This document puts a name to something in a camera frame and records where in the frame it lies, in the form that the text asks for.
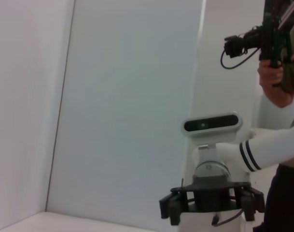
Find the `white backdrop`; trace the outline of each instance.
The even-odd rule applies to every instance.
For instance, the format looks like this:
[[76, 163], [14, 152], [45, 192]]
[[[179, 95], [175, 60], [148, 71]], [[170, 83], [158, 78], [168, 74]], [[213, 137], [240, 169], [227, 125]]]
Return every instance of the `white backdrop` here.
[[171, 231], [199, 0], [78, 0], [48, 210]]
[[0, 229], [45, 209], [72, 8], [0, 0]]

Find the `white floor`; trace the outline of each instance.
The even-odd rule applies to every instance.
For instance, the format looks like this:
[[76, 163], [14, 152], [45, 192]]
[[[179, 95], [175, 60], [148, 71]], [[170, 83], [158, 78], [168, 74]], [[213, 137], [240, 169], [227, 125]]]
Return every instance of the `white floor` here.
[[152, 232], [54, 213], [38, 213], [0, 232]]

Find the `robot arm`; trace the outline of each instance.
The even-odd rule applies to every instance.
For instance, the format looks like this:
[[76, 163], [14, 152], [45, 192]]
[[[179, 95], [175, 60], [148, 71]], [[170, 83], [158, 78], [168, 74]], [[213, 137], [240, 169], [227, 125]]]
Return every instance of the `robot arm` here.
[[294, 127], [275, 130], [239, 145], [220, 143], [223, 161], [233, 161], [246, 172], [255, 172], [294, 158]]

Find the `black stripe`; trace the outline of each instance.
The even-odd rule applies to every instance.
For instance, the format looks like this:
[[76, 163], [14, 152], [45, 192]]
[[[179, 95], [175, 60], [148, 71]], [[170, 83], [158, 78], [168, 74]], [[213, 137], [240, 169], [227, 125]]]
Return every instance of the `black stripe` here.
[[249, 140], [247, 140], [245, 142], [245, 147], [247, 148], [248, 155], [249, 155], [254, 167], [257, 168], [258, 170], [261, 170], [261, 168], [258, 166], [258, 164], [256, 163], [256, 161], [255, 161], [255, 159], [254, 159], [254, 157], [252, 155], [252, 152], [251, 152], [250, 146], [249, 146]]
[[242, 155], [243, 161], [244, 161], [245, 164], [247, 165], [248, 169], [249, 169], [251, 172], [255, 172], [255, 170], [251, 167], [251, 165], [250, 165], [249, 162], [248, 162], [247, 157], [246, 157], [245, 154], [244, 154], [243, 147], [242, 147], [242, 143], [240, 143], [240, 145], [239, 145], [239, 149], [240, 149], [240, 153], [241, 153], [241, 155]]

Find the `person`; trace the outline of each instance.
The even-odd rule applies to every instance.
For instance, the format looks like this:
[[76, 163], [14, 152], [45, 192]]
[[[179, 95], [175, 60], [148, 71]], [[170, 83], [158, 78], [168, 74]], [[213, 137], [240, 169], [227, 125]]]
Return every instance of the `person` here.
[[[294, 26], [291, 41], [294, 53]], [[277, 69], [270, 68], [269, 65], [270, 60], [260, 61], [260, 85], [273, 104], [284, 108], [294, 99], [294, 64], [283, 64]], [[273, 84], [279, 82], [282, 87], [273, 87]], [[268, 192], [264, 222], [253, 231], [294, 232], [294, 159], [279, 165]]]

